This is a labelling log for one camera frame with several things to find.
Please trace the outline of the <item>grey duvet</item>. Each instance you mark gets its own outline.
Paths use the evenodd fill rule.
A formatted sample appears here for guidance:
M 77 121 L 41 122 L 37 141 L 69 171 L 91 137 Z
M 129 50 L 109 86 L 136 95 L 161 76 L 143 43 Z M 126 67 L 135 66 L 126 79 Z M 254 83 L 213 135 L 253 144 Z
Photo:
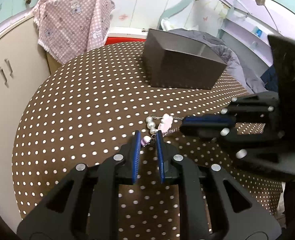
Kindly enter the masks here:
M 227 64 L 225 71 L 237 80 L 250 94 L 267 91 L 263 81 L 243 61 L 240 61 L 237 54 L 219 38 L 203 31 L 182 28 L 172 29 L 169 32 L 207 44 Z

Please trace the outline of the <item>dark metal tin box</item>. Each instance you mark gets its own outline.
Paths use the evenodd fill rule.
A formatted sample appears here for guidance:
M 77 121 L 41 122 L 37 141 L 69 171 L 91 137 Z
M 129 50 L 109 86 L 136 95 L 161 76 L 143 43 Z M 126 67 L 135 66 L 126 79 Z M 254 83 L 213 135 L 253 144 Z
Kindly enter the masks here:
M 205 43 L 149 29 L 143 66 L 152 87 L 210 90 L 227 64 Z

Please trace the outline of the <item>yellow navy jacket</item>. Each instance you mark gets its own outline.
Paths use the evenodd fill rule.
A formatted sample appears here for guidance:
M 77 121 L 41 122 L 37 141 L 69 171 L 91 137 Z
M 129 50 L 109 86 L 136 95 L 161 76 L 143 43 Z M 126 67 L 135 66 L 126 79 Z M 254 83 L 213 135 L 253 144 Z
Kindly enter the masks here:
M 264 83 L 265 89 L 278 92 L 278 77 L 275 67 L 271 65 L 262 75 L 261 80 Z

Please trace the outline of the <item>brown polka dot tablecloth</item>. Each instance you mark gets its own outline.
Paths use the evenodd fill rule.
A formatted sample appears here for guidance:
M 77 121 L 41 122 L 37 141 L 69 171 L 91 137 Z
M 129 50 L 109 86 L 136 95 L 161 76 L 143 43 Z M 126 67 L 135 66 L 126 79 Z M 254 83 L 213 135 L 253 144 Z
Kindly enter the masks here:
M 112 44 L 72 59 L 38 87 L 17 128 L 12 154 L 14 193 L 22 218 L 78 163 L 101 164 L 132 139 L 149 135 L 145 119 L 217 113 L 249 94 L 223 72 L 211 90 L 152 88 L 142 66 L 143 42 Z M 280 182 L 237 170 L 216 142 L 167 135 L 197 165 L 220 164 L 271 215 Z M 119 188 L 119 239 L 180 239 L 177 186 L 160 183 L 153 146 L 141 151 L 138 181 Z

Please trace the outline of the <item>blue box on shelf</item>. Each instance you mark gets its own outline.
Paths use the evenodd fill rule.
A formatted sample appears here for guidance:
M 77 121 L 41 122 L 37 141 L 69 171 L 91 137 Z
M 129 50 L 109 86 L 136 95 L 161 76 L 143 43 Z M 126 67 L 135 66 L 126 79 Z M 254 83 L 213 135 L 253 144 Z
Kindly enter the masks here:
M 261 37 L 262 36 L 262 30 L 259 29 L 259 28 L 255 28 L 254 30 L 254 34 L 257 36 L 257 37 Z

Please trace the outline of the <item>red storage ottoman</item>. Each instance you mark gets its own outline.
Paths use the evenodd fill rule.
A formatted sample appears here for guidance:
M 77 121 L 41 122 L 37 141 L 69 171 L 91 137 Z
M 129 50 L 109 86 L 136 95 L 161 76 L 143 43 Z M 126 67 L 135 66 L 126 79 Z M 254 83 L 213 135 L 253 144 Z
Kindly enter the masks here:
M 109 44 L 123 43 L 123 42 L 144 42 L 146 36 L 130 35 L 130 34 L 109 34 L 105 46 Z

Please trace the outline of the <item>beige low cabinet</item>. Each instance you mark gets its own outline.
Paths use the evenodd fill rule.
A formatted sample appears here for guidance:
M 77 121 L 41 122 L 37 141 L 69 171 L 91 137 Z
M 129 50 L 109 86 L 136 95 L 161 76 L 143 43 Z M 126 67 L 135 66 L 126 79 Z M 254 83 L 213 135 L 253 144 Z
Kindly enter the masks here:
M 15 231 L 21 216 L 12 180 L 12 153 L 23 111 L 49 76 L 45 51 L 37 43 L 33 17 L 0 34 L 0 216 Z

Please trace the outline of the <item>pink polka dot cloth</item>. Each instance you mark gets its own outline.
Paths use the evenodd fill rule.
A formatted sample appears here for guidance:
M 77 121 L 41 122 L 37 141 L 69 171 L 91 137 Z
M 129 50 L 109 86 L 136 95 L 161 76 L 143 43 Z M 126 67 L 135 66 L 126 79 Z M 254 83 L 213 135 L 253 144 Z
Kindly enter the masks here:
M 105 44 L 114 9 L 112 0 L 38 0 L 32 10 L 37 43 L 65 64 Z

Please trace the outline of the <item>teal bunk bed frame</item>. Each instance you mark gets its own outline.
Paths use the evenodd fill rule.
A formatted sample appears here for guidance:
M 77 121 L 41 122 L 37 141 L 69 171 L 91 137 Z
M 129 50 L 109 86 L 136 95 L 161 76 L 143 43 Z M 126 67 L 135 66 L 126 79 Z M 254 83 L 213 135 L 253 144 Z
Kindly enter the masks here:
M 162 13 L 158 28 L 207 32 L 261 73 L 273 64 L 268 35 L 295 40 L 295 0 L 181 0 Z

